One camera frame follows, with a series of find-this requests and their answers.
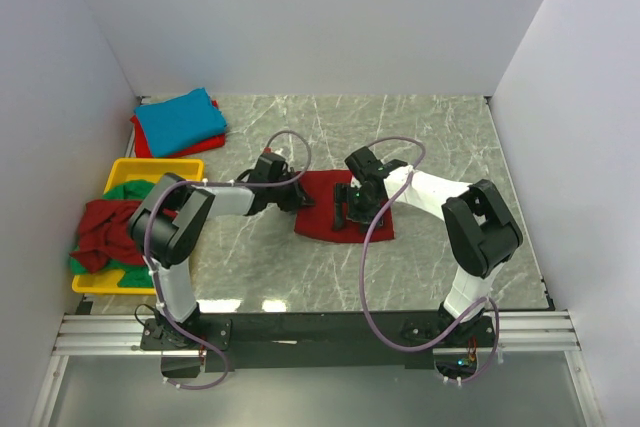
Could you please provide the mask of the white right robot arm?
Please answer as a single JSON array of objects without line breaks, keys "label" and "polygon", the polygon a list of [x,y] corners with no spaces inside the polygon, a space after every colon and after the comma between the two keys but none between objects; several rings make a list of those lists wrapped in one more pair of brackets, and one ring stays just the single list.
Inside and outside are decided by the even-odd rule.
[{"label": "white right robot arm", "polygon": [[365,231],[384,203],[393,198],[444,222],[458,267],[442,304],[449,314],[439,321],[444,342],[460,346],[474,333],[472,318],[483,309],[493,282],[523,243],[523,234],[496,185],[447,180],[410,165],[373,173],[333,189],[332,229],[351,221]]}]

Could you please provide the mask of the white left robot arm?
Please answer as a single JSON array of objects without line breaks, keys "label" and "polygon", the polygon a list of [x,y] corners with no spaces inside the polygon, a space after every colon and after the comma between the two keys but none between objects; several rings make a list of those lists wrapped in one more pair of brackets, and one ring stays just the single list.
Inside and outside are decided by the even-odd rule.
[{"label": "white left robot arm", "polygon": [[221,216],[254,216],[271,204],[284,212],[314,205],[301,175],[285,170],[274,178],[247,170],[228,182],[188,181],[163,175],[128,223],[156,293],[156,309],[170,318],[164,336],[176,348],[193,346],[200,335],[199,306],[192,288],[189,257],[205,223]]}]

